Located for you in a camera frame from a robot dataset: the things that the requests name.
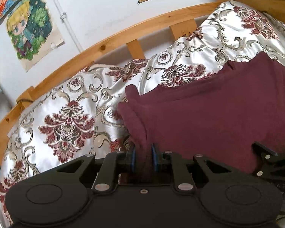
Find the floral bedspread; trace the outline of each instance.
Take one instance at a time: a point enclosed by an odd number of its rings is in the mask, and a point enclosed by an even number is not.
[[[0,228],[12,224],[5,194],[15,183],[85,154],[104,158],[127,147],[129,134],[117,112],[118,102],[127,101],[127,85],[136,85],[140,94],[158,84],[181,86],[216,74],[228,60],[248,61],[260,51],[285,66],[284,27],[228,1],[193,34],[151,59],[123,67],[92,65],[40,97],[10,134],[0,175]],[[277,222],[285,228],[285,202]]]

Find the silver screw head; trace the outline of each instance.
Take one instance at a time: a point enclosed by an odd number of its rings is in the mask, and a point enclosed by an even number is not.
[[[98,191],[106,191],[110,188],[110,185],[106,183],[99,183],[95,186],[95,189]]]
[[[181,183],[178,188],[183,191],[189,191],[193,189],[193,185],[190,183]]]
[[[147,190],[147,189],[141,189],[141,190],[140,190],[140,193],[141,193],[141,194],[146,194],[146,193],[148,193],[148,190]]]

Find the red floral pattern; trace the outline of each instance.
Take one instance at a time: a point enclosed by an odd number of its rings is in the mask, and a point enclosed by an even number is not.
[[[199,39],[203,39],[204,34],[202,33],[202,28],[198,27],[189,37],[187,37],[186,39],[188,41],[191,41],[193,38],[199,38]]]
[[[39,126],[39,131],[46,134],[44,143],[54,149],[61,163],[73,158],[85,144],[85,140],[93,136],[94,119],[88,119],[88,114],[83,114],[82,106],[72,100],[62,107],[59,114],[47,115],[44,119],[46,126]]]
[[[192,65],[174,65],[167,68],[162,75],[161,86],[178,87],[190,83],[201,77],[206,71],[204,65],[199,64],[196,68]]]
[[[78,87],[78,86],[80,86],[80,84],[81,84],[81,81],[80,81],[79,78],[74,78],[74,79],[72,79],[72,81],[71,81],[71,86],[72,86],[72,87]]]
[[[160,60],[160,61],[165,61],[165,60],[167,60],[168,58],[169,58],[168,53],[163,52],[163,53],[160,54],[160,56],[158,57],[158,60]]]
[[[17,162],[14,168],[10,169],[7,177],[5,177],[3,181],[0,182],[0,202],[3,205],[3,212],[6,218],[8,219],[10,225],[12,225],[13,222],[5,205],[5,195],[13,185],[26,178],[28,178],[28,175],[26,172],[25,165],[22,161],[19,161]]]
[[[123,82],[131,80],[134,76],[142,71],[147,65],[146,59],[137,59],[130,61],[123,67],[111,67],[110,71],[106,73],[106,75],[114,76],[114,81],[118,81],[122,79]]]
[[[250,34],[261,34],[265,39],[279,39],[269,21],[257,11],[241,6],[236,6],[233,10],[244,23],[242,27],[251,30]]]
[[[118,151],[122,147],[122,140],[116,139],[115,141],[110,142],[111,153]]]
[[[209,78],[209,77],[213,77],[213,76],[215,76],[217,73],[208,73],[207,75],[205,75],[204,77],[202,77],[202,78],[200,78],[200,80],[201,79],[207,79],[207,78]]]
[[[116,120],[116,121],[122,119],[122,116],[118,113],[117,110],[111,111],[110,114],[109,114],[109,117],[110,117],[110,118],[113,118],[113,119]]]

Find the red fabric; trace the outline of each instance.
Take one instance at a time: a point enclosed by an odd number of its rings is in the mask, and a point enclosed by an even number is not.
[[[184,158],[203,154],[251,173],[257,166],[251,144],[285,152],[285,67],[264,53],[231,71],[142,96],[126,87],[119,103],[137,147],[138,164],[150,164],[151,144]]]

